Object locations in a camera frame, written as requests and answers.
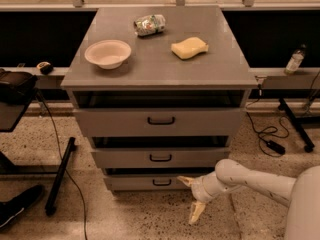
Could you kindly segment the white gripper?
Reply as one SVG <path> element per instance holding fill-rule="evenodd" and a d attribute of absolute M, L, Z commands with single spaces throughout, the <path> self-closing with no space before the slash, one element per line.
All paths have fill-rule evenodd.
<path fill-rule="evenodd" d="M 193 201 L 190 208 L 189 224 L 195 224 L 203 211 L 206 204 L 220 193 L 220 183 L 216 173 L 212 172 L 197 178 L 178 176 L 177 179 L 184 185 L 191 188 L 192 194 L 197 201 Z"/>

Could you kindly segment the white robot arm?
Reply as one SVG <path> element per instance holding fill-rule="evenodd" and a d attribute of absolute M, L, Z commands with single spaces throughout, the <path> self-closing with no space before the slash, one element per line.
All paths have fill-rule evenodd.
<path fill-rule="evenodd" d="M 206 205 L 219 194 L 246 187 L 288 208 L 284 240 L 320 240 L 320 166 L 292 178 L 251 170 L 223 159 L 214 172 L 196 178 L 178 176 L 178 180 L 191 189 L 195 198 L 190 224 L 197 222 Z"/>

